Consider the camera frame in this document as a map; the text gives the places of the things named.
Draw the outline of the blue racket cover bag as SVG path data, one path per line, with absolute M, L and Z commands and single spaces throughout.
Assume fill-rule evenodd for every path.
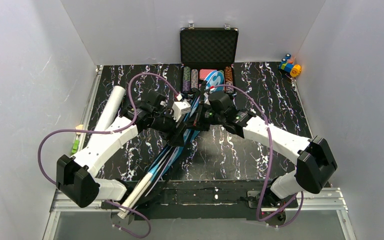
M 151 173 L 151 177 L 145 176 L 143 178 L 143 188 L 130 204 L 132 209 L 150 201 L 158 194 L 153 191 L 153 188 L 179 158 L 184 145 L 193 141 L 201 131 L 209 129 L 210 125 L 198 121 L 198 117 L 202 117 L 203 111 L 206 109 L 205 104 L 208 100 L 206 91 L 225 91 L 222 86 L 225 83 L 225 74 L 223 70 L 198 70 L 185 66 L 181 83 L 181 96 L 184 97 L 186 103 L 190 104 L 190 111 L 178 119 L 179 122 L 172 135 L 164 135 L 166 146 L 150 165 L 148 172 Z

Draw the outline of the white shuttlecock tube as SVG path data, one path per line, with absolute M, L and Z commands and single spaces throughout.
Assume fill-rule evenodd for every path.
M 122 86 L 116 85 L 113 87 L 93 131 L 103 132 L 111 125 L 125 94 L 126 90 Z

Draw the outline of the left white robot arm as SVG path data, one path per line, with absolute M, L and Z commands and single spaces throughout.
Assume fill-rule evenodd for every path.
M 121 180 L 99 179 L 101 167 L 127 142 L 143 130 L 154 129 L 168 144 L 180 147 L 184 140 L 176 132 L 182 117 L 191 111 L 187 100 L 168 101 L 151 92 L 143 100 L 132 101 L 106 129 L 93 135 L 87 146 L 71 157 L 61 156 L 56 164 L 56 187 L 80 208 L 97 200 L 120 201 L 128 188 Z

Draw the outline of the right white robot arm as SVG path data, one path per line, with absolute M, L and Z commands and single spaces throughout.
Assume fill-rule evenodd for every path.
M 301 191 L 318 194 L 338 168 L 325 138 L 310 139 L 267 124 L 252 111 L 237 109 L 222 91 L 193 103 L 189 119 L 192 129 L 207 131 L 211 125 L 222 125 L 233 135 L 267 146 L 270 156 L 277 152 L 295 165 L 294 171 L 266 184 L 261 195 L 264 200 L 276 203 Z

